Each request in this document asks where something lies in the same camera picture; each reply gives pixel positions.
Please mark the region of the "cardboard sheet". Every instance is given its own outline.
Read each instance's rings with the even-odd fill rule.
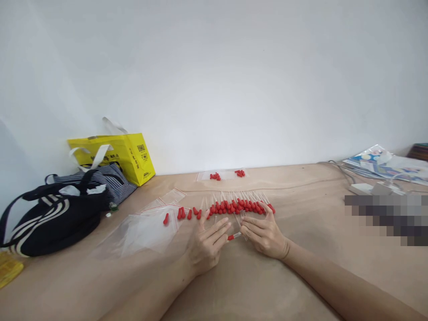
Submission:
[[[226,181],[221,189],[262,190],[276,208],[277,223],[287,237],[428,315],[428,249],[400,246],[400,238],[387,237],[383,228],[365,226],[361,218],[350,216],[343,199],[351,193],[336,168],[296,165],[248,172],[245,185],[241,185],[243,180]],[[184,252],[197,220],[183,222],[163,255],[144,250],[122,259],[98,260],[89,254],[126,216],[174,187],[187,194],[180,202],[186,207],[199,207],[204,196],[219,190],[218,182],[195,182],[195,176],[154,177],[83,241],[57,254],[26,261],[22,274],[0,291],[1,319],[97,320],[144,286],[156,269]],[[227,244],[218,266],[196,278],[163,318],[312,319],[339,317],[286,266],[259,254],[244,238]]]

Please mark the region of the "white rope handle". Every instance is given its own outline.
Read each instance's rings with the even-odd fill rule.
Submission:
[[[80,166],[79,162],[77,161],[76,156],[74,156],[74,152],[77,151],[78,149],[83,150],[86,154],[90,154],[91,153],[86,148],[76,147],[76,148],[73,148],[72,150],[70,150],[70,152],[68,153],[68,156],[70,157],[70,159],[72,160],[72,162],[77,165],[77,168],[80,168],[82,171],[84,171],[86,173],[88,171],[88,169],[84,168],[83,166]]]
[[[72,161],[77,165],[78,168],[80,168],[84,172],[87,172],[90,169],[97,168],[102,163],[102,161],[104,160],[104,156],[106,155],[107,151],[113,150],[113,146],[111,146],[110,144],[101,145],[98,148],[97,155],[95,155],[94,161],[93,161],[90,169],[87,169],[83,166],[80,166],[79,162],[77,161],[76,157],[74,156],[74,152],[77,151],[78,149],[83,150],[86,154],[90,154],[90,151],[88,151],[86,148],[76,147],[76,148],[73,148],[72,150],[70,150],[70,152],[68,153],[68,156],[72,159]]]
[[[125,128],[123,128],[121,124],[115,121],[112,121],[107,117],[103,117],[103,122],[105,123],[106,127],[110,130],[111,133],[113,133],[113,131],[111,130],[111,127],[114,127],[116,129],[119,129],[123,134],[125,135],[128,134],[128,131]]]
[[[91,169],[95,169],[102,163],[104,160],[104,156],[106,155],[108,150],[113,150],[113,146],[110,144],[101,145],[98,148],[97,155],[95,155],[94,162],[92,163]]]

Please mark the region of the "small bottle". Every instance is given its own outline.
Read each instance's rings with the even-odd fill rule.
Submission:
[[[118,210],[119,210],[119,207],[115,203],[110,202],[110,211],[117,212]]]
[[[9,284],[21,273],[24,265],[8,252],[0,251],[0,288]]]

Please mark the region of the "green object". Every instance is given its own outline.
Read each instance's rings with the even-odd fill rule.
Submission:
[[[119,210],[119,207],[115,203],[110,202],[110,211],[117,212],[118,210]]]

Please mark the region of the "finger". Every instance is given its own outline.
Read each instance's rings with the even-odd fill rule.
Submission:
[[[214,244],[223,234],[226,233],[226,231],[228,229],[230,229],[232,223],[227,222],[225,225],[223,225],[223,227],[218,230],[217,232],[215,232],[214,234],[212,234],[207,240],[210,242],[210,244]]]
[[[265,220],[259,220],[259,219],[252,218],[252,217],[249,217],[249,216],[244,216],[242,218],[242,222],[251,223],[251,224],[256,225],[256,226],[258,226],[258,227],[260,227],[262,229],[264,229],[264,228],[266,228],[268,226],[268,224],[266,223]]]
[[[204,228],[204,224],[205,224],[206,218],[208,217],[209,214],[210,214],[210,210],[206,210],[205,213],[203,213],[201,215],[201,219],[199,220],[199,229],[200,230],[204,230],[205,229]]]
[[[264,236],[266,235],[266,231],[261,229],[260,227],[251,224],[249,222],[242,222],[242,225],[244,225],[245,227],[247,227],[251,232],[254,232],[255,234],[257,234],[258,236]]]
[[[273,212],[269,206],[267,206],[265,203],[262,203],[262,202],[259,202],[259,206],[262,206],[266,211],[266,219],[268,221],[275,221],[275,218],[273,217]]]
[[[229,241],[227,240],[227,234],[223,234],[222,236],[220,236],[218,238],[217,241],[215,241],[214,243],[214,251],[217,253],[221,250],[221,248],[228,243]]]
[[[262,243],[262,238],[255,234],[253,231],[249,230],[248,227],[244,225],[241,226],[241,233],[247,236],[251,241],[255,242],[256,244]]]
[[[207,229],[205,232],[203,232],[201,235],[202,240],[209,238],[212,234],[214,234],[215,232],[220,230],[223,227],[223,225],[225,225],[227,223],[228,220],[229,220],[229,218],[225,217],[225,218],[221,219],[220,221],[218,221],[217,223],[215,223],[212,227]]]

